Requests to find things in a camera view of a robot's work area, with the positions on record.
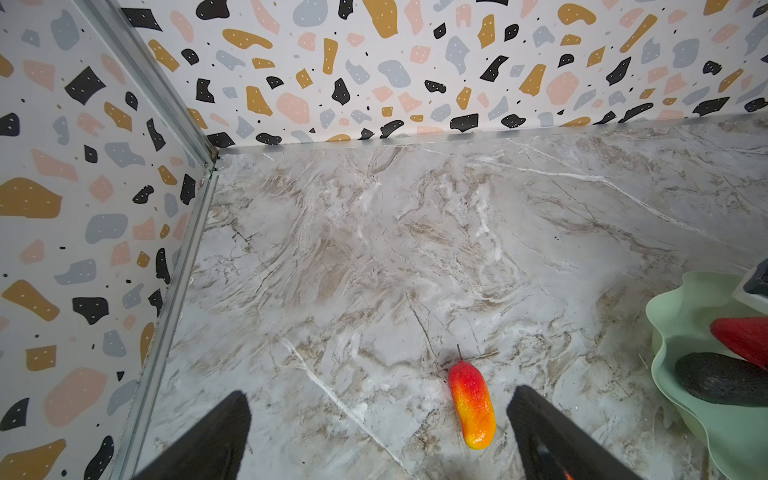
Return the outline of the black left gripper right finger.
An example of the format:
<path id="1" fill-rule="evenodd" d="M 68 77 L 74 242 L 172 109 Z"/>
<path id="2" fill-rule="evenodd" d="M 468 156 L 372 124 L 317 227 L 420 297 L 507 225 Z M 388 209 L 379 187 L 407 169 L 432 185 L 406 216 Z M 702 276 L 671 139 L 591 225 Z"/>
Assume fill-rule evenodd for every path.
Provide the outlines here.
<path id="1" fill-rule="evenodd" d="M 527 385 L 515 389 L 506 414 L 527 479 L 640 479 Z"/>

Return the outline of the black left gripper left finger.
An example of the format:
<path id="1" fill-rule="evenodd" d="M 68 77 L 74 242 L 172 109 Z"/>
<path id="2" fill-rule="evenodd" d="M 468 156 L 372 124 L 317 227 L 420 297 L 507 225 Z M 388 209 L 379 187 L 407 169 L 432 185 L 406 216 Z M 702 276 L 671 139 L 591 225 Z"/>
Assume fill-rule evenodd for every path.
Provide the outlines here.
<path id="1" fill-rule="evenodd" d="M 246 395 L 233 391 L 134 479 L 236 479 L 250 424 Z"/>

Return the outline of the red orange mango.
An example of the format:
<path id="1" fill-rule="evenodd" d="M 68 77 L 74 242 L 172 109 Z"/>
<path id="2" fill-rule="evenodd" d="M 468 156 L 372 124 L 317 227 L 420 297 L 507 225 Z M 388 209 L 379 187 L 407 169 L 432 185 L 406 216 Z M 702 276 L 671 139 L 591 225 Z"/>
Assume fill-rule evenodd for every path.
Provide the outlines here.
<path id="1" fill-rule="evenodd" d="M 482 373 L 462 357 L 449 370 L 448 385 L 461 425 L 462 436 L 472 450 L 489 447 L 496 433 L 496 417 Z"/>

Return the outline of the dark green fake avocado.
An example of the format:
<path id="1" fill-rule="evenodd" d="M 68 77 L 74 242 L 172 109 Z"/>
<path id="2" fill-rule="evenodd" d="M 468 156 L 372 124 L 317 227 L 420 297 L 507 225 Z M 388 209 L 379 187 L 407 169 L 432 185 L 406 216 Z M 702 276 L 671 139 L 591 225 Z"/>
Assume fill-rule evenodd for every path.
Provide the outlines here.
<path id="1" fill-rule="evenodd" d="M 690 395 L 713 404 L 767 407 L 767 371 L 745 360 L 697 352 L 677 360 L 674 375 Z"/>

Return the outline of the red fake strawberry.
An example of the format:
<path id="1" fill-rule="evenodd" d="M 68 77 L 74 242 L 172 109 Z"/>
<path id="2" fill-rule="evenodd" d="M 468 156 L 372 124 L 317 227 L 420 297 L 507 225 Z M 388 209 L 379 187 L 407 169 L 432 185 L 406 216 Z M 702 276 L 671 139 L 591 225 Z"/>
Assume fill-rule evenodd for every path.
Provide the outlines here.
<path id="1" fill-rule="evenodd" d="M 710 325 L 712 335 L 732 352 L 767 369 L 767 318 L 720 318 Z"/>

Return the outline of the mint green wavy fruit bowl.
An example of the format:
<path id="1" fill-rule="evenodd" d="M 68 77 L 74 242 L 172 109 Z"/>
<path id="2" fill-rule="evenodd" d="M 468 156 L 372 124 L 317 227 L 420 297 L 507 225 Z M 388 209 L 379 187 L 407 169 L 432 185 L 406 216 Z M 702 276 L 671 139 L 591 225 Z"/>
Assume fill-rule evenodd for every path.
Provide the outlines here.
<path id="1" fill-rule="evenodd" d="M 651 375 L 729 479 L 767 476 L 767 300 L 740 275 L 683 275 L 652 298 Z"/>

